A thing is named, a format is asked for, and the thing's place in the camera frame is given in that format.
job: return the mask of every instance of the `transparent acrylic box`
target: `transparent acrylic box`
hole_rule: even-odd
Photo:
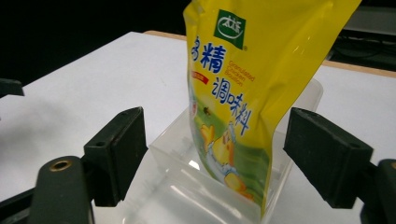
[[[315,111],[322,87],[312,79],[293,106]],[[186,109],[150,146],[156,175],[146,176],[139,199],[122,206],[122,223],[254,223],[268,224],[277,198],[293,165],[283,150],[289,112],[276,128],[273,167],[266,213],[260,207],[212,178],[201,164],[192,141]]]

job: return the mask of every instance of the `metal bolt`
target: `metal bolt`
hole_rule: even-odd
[[[49,168],[52,172],[59,172],[69,168],[72,165],[71,161],[56,161]]]

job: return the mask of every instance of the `white table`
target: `white table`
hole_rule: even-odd
[[[81,157],[122,110],[143,106],[149,145],[188,106],[186,73],[183,40],[129,33],[26,86],[25,97],[0,99],[0,201],[32,188],[47,161]],[[396,78],[321,66],[315,79],[319,114],[375,148],[374,164],[396,158]],[[130,190],[152,162],[147,153]],[[111,209],[95,209],[96,222],[108,223]],[[360,210],[359,200],[331,209],[294,166],[272,223],[360,223]]]

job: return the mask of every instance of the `green logo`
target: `green logo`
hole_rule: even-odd
[[[246,21],[235,14],[219,10],[215,36],[232,43],[239,49],[244,46]]]

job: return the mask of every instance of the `seasoning bag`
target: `seasoning bag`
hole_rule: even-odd
[[[272,136],[360,0],[192,0],[191,132],[206,170],[265,212]]]

